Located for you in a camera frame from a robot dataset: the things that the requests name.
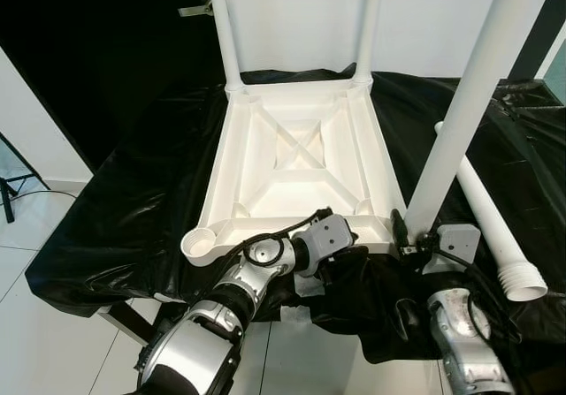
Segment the teal glass panel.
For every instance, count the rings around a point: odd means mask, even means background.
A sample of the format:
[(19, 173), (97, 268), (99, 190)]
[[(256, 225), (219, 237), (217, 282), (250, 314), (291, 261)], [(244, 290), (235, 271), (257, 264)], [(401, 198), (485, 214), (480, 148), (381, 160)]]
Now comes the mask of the teal glass panel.
[(548, 56), (543, 60), (543, 64), (540, 67), (543, 83), (562, 105), (566, 104), (565, 55), (565, 41), (562, 41), (562, 43), (551, 47), (548, 51)]

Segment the black plastic cover sheet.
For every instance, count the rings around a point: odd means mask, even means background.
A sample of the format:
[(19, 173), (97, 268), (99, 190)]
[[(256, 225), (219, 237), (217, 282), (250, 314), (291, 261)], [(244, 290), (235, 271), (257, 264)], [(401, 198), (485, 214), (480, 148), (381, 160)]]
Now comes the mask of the black plastic cover sheet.
[[(102, 306), (161, 294), (201, 299), (218, 266), (191, 266), (179, 242), (193, 228), (218, 145), (226, 92), (186, 87), (158, 97), (133, 132), (106, 158), (88, 188), (26, 270), (31, 291), (61, 313), (89, 317)], [(542, 81), (502, 80), (466, 156), (549, 293), (507, 303), (521, 341), (495, 338), (509, 366), (526, 370), (566, 361), (563, 172), (551, 160), (565, 151), (565, 105)], [(389, 259), (371, 254), (363, 285), (331, 285), (303, 298), (293, 285), (272, 285), (258, 321), (278, 321), (283, 307), (309, 307), (314, 323), (348, 336), (368, 359), (431, 360), (435, 343), (421, 325), (396, 330), (393, 304), (408, 282)]]

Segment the black door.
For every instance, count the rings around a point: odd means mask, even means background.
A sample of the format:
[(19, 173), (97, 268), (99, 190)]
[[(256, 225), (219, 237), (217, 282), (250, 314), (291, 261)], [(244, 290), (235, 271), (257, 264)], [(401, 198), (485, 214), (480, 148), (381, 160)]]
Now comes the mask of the black door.
[(0, 49), (90, 169), (159, 97), (223, 79), (203, 0), (0, 0)]

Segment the black tripod stand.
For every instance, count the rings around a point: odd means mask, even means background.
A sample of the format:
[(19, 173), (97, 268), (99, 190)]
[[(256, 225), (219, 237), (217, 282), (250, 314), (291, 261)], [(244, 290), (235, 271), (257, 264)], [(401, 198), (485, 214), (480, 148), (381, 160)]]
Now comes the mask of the black tripod stand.
[(39, 172), (18, 152), (15, 145), (0, 133), (0, 209), (3, 209), (5, 222), (16, 221), (14, 201), (29, 194), (52, 193), (48, 186), (25, 193), (24, 186), (28, 181), (37, 181), (40, 184), (44, 182)]

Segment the black wall pillar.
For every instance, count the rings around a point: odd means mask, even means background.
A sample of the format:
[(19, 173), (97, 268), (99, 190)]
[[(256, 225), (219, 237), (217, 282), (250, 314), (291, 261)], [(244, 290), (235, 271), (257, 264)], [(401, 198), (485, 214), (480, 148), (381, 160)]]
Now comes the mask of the black wall pillar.
[(554, 58), (555, 54), (551, 50), (565, 23), (566, 0), (543, 0), (507, 80), (538, 79), (542, 65)]

